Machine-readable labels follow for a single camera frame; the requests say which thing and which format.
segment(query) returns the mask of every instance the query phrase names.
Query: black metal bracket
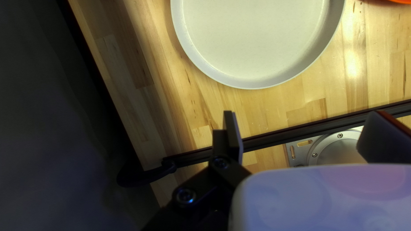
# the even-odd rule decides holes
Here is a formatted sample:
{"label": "black metal bracket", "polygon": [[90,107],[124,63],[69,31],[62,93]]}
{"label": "black metal bracket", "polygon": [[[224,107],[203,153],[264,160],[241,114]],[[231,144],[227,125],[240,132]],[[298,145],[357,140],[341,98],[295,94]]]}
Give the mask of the black metal bracket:
{"label": "black metal bracket", "polygon": [[177,187],[144,231],[227,230],[234,190],[251,173],[239,163],[243,148],[233,112],[224,111],[224,124],[213,130],[208,167]]}

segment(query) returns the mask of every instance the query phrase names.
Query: orange object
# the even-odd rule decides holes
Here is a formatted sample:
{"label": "orange object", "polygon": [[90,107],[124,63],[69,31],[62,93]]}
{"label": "orange object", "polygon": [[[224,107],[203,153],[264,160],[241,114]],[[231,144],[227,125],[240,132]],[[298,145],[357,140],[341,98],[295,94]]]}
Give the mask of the orange object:
{"label": "orange object", "polygon": [[391,2],[411,4],[411,0],[390,0]]}

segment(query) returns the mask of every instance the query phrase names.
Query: wooden table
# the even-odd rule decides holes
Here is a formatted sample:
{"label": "wooden table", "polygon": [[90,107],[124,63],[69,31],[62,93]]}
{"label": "wooden table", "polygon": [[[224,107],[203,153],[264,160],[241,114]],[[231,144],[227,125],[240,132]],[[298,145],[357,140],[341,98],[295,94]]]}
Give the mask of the wooden table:
{"label": "wooden table", "polygon": [[[242,90],[208,78],[184,53],[170,0],[69,0],[144,169],[211,145],[223,110],[242,137],[411,98],[411,5],[346,0],[331,44],[281,85]],[[287,167],[283,147],[244,154],[255,173]],[[151,184],[160,205],[205,164]]]}

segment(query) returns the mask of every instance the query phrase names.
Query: dark background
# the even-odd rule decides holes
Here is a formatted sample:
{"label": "dark background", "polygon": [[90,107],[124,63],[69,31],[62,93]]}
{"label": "dark background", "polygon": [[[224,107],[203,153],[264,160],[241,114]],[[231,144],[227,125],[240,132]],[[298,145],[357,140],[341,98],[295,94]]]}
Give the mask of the dark background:
{"label": "dark background", "polygon": [[139,230],[159,209],[67,2],[0,0],[0,230]]}

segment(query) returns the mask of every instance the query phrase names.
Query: blurry white object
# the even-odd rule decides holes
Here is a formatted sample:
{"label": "blurry white object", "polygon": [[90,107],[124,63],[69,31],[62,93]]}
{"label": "blurry white object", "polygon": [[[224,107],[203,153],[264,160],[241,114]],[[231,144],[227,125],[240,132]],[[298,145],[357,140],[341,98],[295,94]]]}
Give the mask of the blurry white object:
{"label": "blurry white object", "polygon": [[344,0],[171,0],[178,40],[210,78],[260,89],[292,79],[324,51]]}
{"label": "blurry white object", "polygon": [[406,231],[411,166],[354,164],[263,171],[236,189],[230,231]]}

